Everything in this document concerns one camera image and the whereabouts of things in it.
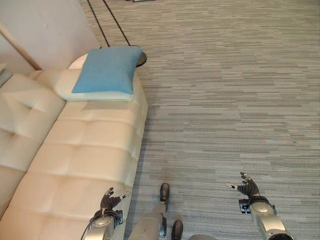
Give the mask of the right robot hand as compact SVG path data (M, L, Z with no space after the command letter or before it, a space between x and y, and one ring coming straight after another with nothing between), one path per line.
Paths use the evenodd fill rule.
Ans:
M251 176L245 172L240 172L242 184L234 184L232 182L226 182L225 185L232 190L236 190L239 193L248 196L249 198L260 196L260 190L257 184L254 182Z

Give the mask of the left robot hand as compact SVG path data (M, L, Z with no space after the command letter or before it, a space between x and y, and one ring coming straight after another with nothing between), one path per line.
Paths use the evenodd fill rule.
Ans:
M114 188L110 187L103 195L101 202L100 202L100 208L106 209L106 210L113 210L122 200L129 198L132 194L130 190L124 192L120 196L113 196L114 194Z

